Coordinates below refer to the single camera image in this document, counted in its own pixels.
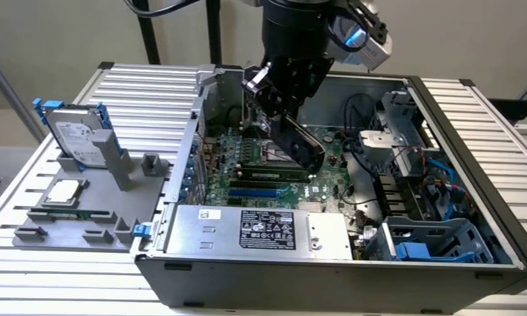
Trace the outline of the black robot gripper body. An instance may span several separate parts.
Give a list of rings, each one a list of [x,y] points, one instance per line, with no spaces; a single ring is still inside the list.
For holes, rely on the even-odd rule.
[[[264,57],[313,59],[322,55],[328,36],[329,1],[262,1]]]

